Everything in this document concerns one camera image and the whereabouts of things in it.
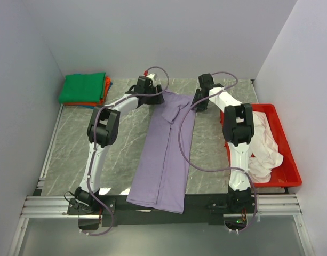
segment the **orange cloth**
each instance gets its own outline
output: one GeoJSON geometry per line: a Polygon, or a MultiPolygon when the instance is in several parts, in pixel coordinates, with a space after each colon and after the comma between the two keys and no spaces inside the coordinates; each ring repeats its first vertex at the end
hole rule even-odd
{"type": "Polygon", "coordinates": [[[111,79],[110,77],[106,76],[105,77],[105,83],[104,83],[104,98],[101,99],[99,101],[99,103],[95,103],[95,102],[74,102],[74,103],[65,103],[64,105],[70,105],[70,106],[76,106],[76,105],[84,105],[84,106],[97,106],[97,105],[103,105],[104,102],[105,102],[105,99],[106,99],[106,95],[109,91],[109,88],[110,88],[110,82],[111,82],[111,79]]]}

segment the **purple cloth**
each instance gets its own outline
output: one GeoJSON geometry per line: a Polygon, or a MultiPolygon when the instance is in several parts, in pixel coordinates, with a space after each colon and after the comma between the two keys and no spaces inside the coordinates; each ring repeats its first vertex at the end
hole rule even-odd
{"type": "MultiPolygon", "coordinates": [[[[193,100],[191,95],[164,92],[165,103],[156,106],[146,142],[126,201],[170,212],[184,211],[189,164],[181,155],[178,132],[193,100]]],[[[181,129],[181,144],[190,154],[195,112],[190,111],[181,129]]]]}

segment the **white cloth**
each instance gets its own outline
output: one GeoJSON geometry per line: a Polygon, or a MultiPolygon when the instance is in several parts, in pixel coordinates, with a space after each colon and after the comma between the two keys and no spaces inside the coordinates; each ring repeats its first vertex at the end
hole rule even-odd
{"type": "Polygon", "coordinates": [[[267,183],[271,179],[271,169],[282,164],[283,155],[278,152],[278,145],[271,133],[266,114],[254,111],[253,123],[254,136],[249,150],[254,157],[249,158],[249,176],[253,182],[267,183]]]}

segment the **red plastic container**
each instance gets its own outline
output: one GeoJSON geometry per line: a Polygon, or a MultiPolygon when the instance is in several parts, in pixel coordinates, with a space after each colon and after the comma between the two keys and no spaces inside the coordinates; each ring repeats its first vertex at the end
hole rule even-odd
{"type": "MultiPolygon", "coordinates": [[[[275,106],[272,104],[252,104],[253,111],[264,112],[269,121],[271,132],[278,144],[278,151],[284,156],[283,163],[271,171],[271,179],[267,183],[255,183],[256,187],[296,187],[302,184],[296,163],[286,140],[275,106]]],[[[223,125],[224,114],[220,112],[220,123],[223,125]]],[[[225,144],[228,161],[230,161],[229,147],[225,144]]]]}

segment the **gray tabletop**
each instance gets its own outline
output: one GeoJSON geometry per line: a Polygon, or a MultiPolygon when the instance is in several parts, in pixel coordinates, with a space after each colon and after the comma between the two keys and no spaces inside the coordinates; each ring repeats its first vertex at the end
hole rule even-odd
{"type": "MultiPolygon", "coordinates": [[[[136,81],[114,79],[107,102],[120,98],[136,81]]],[[[164,87],[166,81],[162,79],[161,82],[164,87]]],[[[216,79],[215,82],[226,86],[233,81],[216,79]]],[[[180,94],[194,94],[197,87],[197,79],[172,79],[169,88],[180,94]]],[[[241,79],[229,93],[241,102],[258,102],[249,79],[241,79]]],[[[101,187],[106,188],[109,194],[126,193],[131,187],[153,110],[154,106],[144,105],[121,120],[117,140],[108,152],[101,175],[101,187]]],[[[67,191],[75,191],[79,186],[89,153],[86,129],[91,114],[92,109],[64,107],[53,143],[43,196],[63,195],[67,191]]],[[[207,111],[196,115],[190,159],[197,166],[207,169],[228,166],[219,114],[219,108],[210,102],[207,111]]],[[[229,171],[205,173],[190,167],[186,193],[226,193],[229,175],[229,171]]],[[[268,188],[260,192],[284,192],[284,189],[268,188]]]]}

